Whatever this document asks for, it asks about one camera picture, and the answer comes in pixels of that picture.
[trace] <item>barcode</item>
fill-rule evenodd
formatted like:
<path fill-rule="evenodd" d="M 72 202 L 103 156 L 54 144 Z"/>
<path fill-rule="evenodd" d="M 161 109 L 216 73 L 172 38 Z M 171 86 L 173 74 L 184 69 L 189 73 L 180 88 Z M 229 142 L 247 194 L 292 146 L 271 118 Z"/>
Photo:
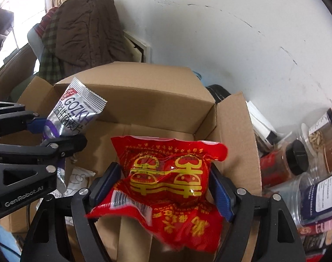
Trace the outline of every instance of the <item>barcode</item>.
<path fill-rule="evenodd" d="M 140 212 L 140 214 L 145 219 L 146 223 L 149 226 L 151 226 L 151 216 L 152 216 L 153 209 L 150 206 L 147 206 L 140 202 L 134 201 L 124 192 L 121 192 L 119 190 L 114 190 L 112 192 L 110 209 L 116 210 L 116 209 L 124 208 L 125 206 L 132 206 L 132 207 L 137 208 L 137 210 Z"/>

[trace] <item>red jar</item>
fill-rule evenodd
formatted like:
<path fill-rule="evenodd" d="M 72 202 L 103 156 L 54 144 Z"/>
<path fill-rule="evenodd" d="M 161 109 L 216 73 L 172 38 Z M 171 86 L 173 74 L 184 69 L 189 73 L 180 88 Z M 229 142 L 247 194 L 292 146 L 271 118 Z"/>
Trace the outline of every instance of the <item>red jar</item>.
<path fill-rule="evenodd" d="M 283 145 L 260 159 L 262 187 L 272 187 L 307 171 L 308 155 L 300 140 Z"/>

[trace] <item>black jar lid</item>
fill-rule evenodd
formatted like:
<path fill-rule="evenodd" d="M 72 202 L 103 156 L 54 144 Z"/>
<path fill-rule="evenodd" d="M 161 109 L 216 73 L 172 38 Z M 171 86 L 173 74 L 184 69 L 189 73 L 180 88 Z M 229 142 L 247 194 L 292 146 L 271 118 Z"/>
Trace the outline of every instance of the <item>black jar lid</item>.
<path fill-rule="evenodd" d="M 309 166 L 308 155 L 300 140 L 294 140 L 286 147 L 286 160 L 294 175 L 307 171 Z"/>

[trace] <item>silver snack packet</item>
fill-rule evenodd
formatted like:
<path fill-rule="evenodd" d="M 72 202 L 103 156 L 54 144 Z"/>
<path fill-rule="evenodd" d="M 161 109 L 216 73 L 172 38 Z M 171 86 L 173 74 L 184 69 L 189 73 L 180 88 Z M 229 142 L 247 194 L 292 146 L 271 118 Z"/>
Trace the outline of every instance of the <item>silver snack packet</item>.
<path fill-rule="evenodd" d="M 74 78 L 47 117 L 43 138 L 52 139 L 83 133 L 87 125 L 103 111 L 106 103 L 106 100 Z M 64 193 L 65 159 L 59 160 L 57 168 L 57 189 Z"/>

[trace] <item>red snack bag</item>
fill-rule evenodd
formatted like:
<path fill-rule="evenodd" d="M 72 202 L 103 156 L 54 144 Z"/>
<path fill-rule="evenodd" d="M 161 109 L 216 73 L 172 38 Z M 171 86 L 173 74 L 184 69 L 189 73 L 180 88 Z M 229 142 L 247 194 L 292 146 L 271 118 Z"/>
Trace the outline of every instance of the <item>red snack bag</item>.
<path fill-rule="evenodd" d="M 208 141 L 114 137 L 125 179 L 87 215 L 136 218 L 175 249 L 215 252 L 223 218 L 205 195 L 212 160 L 223 161 L 227 147 Z"/>

